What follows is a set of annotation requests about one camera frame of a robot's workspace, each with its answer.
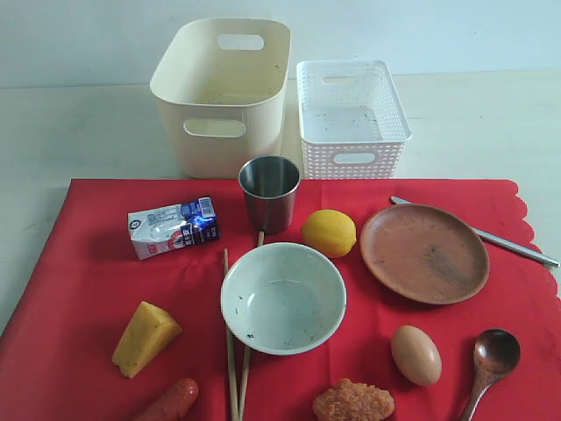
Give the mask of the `yellow lemon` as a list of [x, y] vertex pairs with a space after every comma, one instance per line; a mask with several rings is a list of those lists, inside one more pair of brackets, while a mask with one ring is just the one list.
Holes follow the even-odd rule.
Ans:
[[317, 210], [301, 228], [303, 242], [329, 258], [346, 256], [357, 241], [354, 221], [338, 210]]

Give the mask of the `brown wooden plate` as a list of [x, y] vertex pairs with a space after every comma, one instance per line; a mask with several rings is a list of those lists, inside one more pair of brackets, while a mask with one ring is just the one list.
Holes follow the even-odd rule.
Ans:
[[424, 204], [396, 204], [364, 224], [359, 247], [378, 281], [410, 300], [445, 305], [477, 295], [486, 285], [486, 248], [463, 220]]

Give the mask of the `wooden chopstick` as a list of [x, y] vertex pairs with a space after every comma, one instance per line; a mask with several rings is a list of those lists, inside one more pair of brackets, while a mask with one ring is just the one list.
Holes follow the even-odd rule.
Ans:
[[238, 421], [238, 386], [236, 375], [236, 361], [233, 337], [229, 327], [226, 327], [227, 368], [230, 393], [231, 421]]
[[241, 370], [240, 386], [239, 386], [239, 396], [238, 396], [238, 416], [240, 420], [244, 419], [245, 414], [245, 397], [247, 391], [249, 369], [251, 361], [251, 348], [249, 346], [244, 347], [243, 364]]

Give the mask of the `cream plastic storage bin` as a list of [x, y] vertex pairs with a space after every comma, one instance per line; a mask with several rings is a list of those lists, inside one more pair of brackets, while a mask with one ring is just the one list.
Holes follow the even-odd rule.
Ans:
[[174, 35], [149, 83], [183, 173], [235, 178], [281, 149], [291, 47], [277, 21], [204, 18]]

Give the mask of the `blue white milk carton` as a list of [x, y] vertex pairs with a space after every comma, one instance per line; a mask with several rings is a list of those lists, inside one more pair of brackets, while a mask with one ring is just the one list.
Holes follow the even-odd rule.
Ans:
[[220, 238], [210, 196], [129, 213], [128, 231], [140, 260]]

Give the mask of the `white ceramic bowl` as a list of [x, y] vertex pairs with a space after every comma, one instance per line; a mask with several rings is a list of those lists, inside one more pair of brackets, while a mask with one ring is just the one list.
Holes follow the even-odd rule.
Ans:
[[343, 276], [317, 250], [293, 242], [258, 246], [229, 269], [221, 287], [224, 322], [240, 342], [271, 355], [310, 351], [341, 325]]

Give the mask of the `red sausage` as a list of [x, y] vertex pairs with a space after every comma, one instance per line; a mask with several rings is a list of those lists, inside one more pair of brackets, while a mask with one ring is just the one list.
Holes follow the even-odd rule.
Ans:
[[195, 403], [198, 394], [199, 387], [195, 380], [181, 379], [132, 420], [182, 420]]

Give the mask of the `yellow cheese wedge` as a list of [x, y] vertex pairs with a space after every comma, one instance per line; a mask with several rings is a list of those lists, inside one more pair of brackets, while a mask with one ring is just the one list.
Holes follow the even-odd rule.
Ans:
[[166, 310], [143, 301], [118, 341], [111, 362], [122, 376], [131, 379], [181, 332]]

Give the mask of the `stainless steel cup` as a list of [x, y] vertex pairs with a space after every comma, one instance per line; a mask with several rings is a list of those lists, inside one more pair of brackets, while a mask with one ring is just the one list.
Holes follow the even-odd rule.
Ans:
[[246, 162], [238, 183], [256, 230], [275, 234], [291, 225], [300, 182], [298, 167], [285, 157], [269, 154]]

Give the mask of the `left wooden chopstick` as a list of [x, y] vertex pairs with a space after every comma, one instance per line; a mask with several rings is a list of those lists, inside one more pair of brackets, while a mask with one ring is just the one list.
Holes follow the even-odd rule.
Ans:
[[227, 368], [230, 393], [231, 421], [238, 421], [238, 386], [236, 375], [236, 361], [233, 337], [229, 327], [226, 327]]

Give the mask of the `fried chicken nugget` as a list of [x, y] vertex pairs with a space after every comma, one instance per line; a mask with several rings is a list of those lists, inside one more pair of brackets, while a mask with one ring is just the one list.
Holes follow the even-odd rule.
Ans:
[[318, 420], [384, 420], [395, 403], [387, 390], [343, 378], [314, 399], [312, 410]]

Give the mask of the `white perforated plastic basket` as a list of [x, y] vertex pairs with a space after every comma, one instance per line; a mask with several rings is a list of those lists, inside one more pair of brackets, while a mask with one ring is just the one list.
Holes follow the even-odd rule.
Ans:
[[307, 178], [394, 176], [412, 132], [384, 61], [301, 61], [296, 82]]

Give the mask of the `silver metal knife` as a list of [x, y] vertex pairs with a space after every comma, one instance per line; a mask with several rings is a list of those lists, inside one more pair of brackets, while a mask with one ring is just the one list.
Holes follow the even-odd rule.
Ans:
[[424, 208], [431, 208], [431, 209], [436, 209], [437, 211], [439, 211], [440, 213], [443, 214], [447, 214], [450, 218], [455, 218], [457, 220], [459, 220], [463, 225], [467, 226], [469, 229], [471, 229], [477, 236], [479, 236], [481, 239], [493, 243], [496, 246], [499, 246], [505, 250], [508, 250], [512, 253], [516, 253], [519, 254], [523, 257], [538, 261], [542, 264], [544, 264], [545, 266], [551, 267], [551, 268], [559, 268], [560, 267], [560, 261], [551, 258], [550, 256], [543, 254], [539, 251], [537, 251], [536, 249], [533, 248], [529, 248], [526, 246], [522, 246], [519, 245], [513, 241], [510, 241], [508, 239], [504, 239], [502, 237], [499, 237], [495, 234], [492, 234], [490, 232], [485, 232], [479, 228], [476, 228], [474, 226], [471, 226], [469, 224], [467, 224], [464, 220], [462, 220], [460, 217], [453, 215], [452, 213], [450, 213], [447, 210], [435, 207], [433, 205], [428, 205], [426, 203], [411, 203], [401, 197], [398, 196], [391, 196], [389, 197], [390, 202], [393, 206], [397, 206], [399, 209], [404, 207], [404, 206], [416, 206], [416, 207], [424, 207]]

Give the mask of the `brown egg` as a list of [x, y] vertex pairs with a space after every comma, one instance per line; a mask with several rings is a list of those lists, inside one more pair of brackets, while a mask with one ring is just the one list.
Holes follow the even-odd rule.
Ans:
[[427, 387], [440, 379], [440, 353], [430, 336], [421, 329], [413, 325], [400, 326], [390, 347], [395, 365], [410, 382]]

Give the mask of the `dark wooden spoon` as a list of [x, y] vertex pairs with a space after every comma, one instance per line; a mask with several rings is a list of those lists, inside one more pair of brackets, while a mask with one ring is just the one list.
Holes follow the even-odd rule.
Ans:
[[472, 357], [474, 381], [470, 400], [459, 418], [463, 421], [472, 420], [482, 396], [517, 367], [521, 347], [512, 333], [487, 329], [476, 338]]

